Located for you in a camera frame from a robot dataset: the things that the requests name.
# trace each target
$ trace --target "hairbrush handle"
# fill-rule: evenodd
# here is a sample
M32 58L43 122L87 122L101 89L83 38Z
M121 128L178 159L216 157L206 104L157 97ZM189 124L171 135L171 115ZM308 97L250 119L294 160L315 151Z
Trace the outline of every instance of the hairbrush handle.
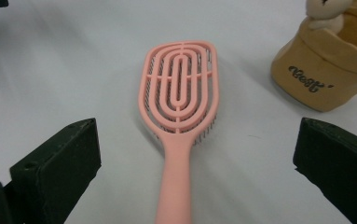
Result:
M163 144L165 161L156 224L191 224L190 148L188 141Z

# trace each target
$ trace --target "pink hairbrush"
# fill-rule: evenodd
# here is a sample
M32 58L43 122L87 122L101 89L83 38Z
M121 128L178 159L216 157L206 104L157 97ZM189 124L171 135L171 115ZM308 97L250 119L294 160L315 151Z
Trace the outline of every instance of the pink hairbrush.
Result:
M156 224L190 224L189 156L219 103L216 50L204 41L160 45L145 58L138 104L165 152Z

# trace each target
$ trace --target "pink plastic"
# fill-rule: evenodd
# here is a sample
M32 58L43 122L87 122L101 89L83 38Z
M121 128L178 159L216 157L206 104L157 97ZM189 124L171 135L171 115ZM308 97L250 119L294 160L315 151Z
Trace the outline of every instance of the pink plastic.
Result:
M174 42L148 52L138 104L165 150L156 224L191 223L190 150L212 125L218 103L212 44Z

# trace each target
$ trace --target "tan pouch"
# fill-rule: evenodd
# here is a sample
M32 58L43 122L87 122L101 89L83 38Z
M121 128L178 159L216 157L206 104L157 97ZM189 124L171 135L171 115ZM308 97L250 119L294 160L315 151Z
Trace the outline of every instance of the tan pouch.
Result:
M309 19L303 20L271 65L276 83L315 110L330 111L357 94L357 0L344 20L338 35L311 30Z

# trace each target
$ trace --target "white surface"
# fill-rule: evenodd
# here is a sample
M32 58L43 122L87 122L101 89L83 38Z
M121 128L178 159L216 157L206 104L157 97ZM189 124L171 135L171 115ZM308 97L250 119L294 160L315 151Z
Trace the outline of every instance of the white surface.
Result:
M269 74L304 17L304 0L11 1L0 8L0 181L61 128L94 117L103 167L66 223L153 223L163 158L137 109L144 56L203 39L218 50L221 104L193 149L193 223L349 223L292 158L302 117L357 134L357 96L318 113Z

